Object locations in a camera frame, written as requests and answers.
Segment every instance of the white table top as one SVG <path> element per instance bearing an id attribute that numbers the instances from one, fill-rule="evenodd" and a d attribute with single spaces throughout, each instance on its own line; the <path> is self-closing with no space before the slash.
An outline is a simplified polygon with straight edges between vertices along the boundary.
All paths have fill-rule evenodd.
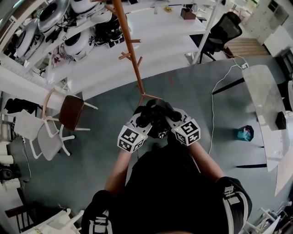
<path id="1" fill-rule="evenodd" d="M 289 124 L 278 130 L 275 124 L 278 112 L 285 114 L 277 84 L 265 65 L 249 67 L 242 71 L 260 124 L 268 171 L 273 170 L 290 148 Z"/>

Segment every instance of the white table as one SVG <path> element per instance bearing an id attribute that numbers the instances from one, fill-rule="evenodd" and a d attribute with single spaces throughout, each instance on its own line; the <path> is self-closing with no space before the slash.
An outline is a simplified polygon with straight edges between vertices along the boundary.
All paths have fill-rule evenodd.
<path id="1" fill-rule="evenodd" d="M 273 170 L 290 148 L 289 124 L 278 130 L 275 121 L 278 112 L 285 114 L 285 107 L 278 86 L 267 66 L 257 65 L 242 71 L 243 78 L 213 92 L 213 95 L 245 82 L 260 124 L 266 153 L 266 164 L 243 165 L 239 168 L 267 167 Z"/>

